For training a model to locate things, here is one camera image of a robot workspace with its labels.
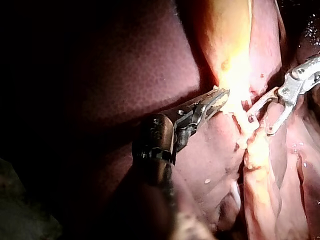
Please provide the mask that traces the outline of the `left arm instrument jaw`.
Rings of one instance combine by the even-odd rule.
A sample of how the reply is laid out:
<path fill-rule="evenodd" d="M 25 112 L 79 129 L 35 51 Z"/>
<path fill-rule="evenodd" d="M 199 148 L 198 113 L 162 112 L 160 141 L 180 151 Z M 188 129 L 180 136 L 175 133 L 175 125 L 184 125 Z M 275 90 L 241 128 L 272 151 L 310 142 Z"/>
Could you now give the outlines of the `left arm instrument jaw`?
<path fill-rule="evenodd" d="M 194 103 L 194 107 L 192 108 L 194 111 L 196 109 L 196 106 L 206 99 L 221 99 L 221 98 L 229 98 L 230 90 L 224 89 L 224 88 L 214 88 L 211 91 L 199 96 L 197 100 Z"/>
<path fill-rule="evenodd" d="M 214 116 L 227 103 L 228 98 L 208 98 L 201 101 L 194 111 L 194 123 L 202 126 L 212 116 Z"/>

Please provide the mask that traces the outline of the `right arm instrument jaw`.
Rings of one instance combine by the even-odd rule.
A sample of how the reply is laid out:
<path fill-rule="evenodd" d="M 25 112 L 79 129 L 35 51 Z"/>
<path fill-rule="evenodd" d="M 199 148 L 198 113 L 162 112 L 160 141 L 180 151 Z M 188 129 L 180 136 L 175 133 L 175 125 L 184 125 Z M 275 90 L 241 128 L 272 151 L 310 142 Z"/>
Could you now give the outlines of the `right arm instrument jaw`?
<path fill-rule="evenodd" d="M 293 104 L 285 104 L 283 112 L 279 115 L 278 119 L 268 127 L 266 132 L 267 136 L 274 136 L 280 127 L 287 121 L 291 113 L 293 112 Z"/>
<path fill-rule="evenodd" d="M 261 96 L 252 107 L 246 112 L 246 115 L 249 119 L 254 119 L 257 117 L 259 111 L 268 103 L 278 101 L 278 89 L 279 87 L 274 87 L 270 91 L 266 92 Z"/>

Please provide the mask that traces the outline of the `right arm instrument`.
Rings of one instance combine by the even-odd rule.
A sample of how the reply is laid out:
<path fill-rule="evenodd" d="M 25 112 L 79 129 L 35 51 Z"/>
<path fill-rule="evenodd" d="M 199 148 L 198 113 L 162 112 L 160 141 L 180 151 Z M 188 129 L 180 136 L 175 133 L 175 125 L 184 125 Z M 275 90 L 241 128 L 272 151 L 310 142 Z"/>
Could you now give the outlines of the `right arm instrument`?
<path fill-rule="evenodd" d="M 295 106 L 299 95 L 303 95 L 320 83 L 320 54 L 308 57 L 302 64 L 290 69 L 284 83 L 277 90 L 278 102 L 284 106 Z"/>

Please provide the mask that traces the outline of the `left arm instrument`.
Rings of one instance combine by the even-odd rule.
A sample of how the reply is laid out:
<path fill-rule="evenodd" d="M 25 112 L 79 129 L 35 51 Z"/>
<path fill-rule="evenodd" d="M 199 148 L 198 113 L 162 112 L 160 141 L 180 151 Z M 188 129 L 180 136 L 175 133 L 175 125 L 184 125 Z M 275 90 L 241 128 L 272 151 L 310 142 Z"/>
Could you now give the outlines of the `left arm instrument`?
<path fill-rule="evenodd" d="M 194 135 L 203 120 L 203 105 L 179 106 L 146 117 L 132 142 L 135 161 L 161 159 L 176 164 L 176 155 Z"/>

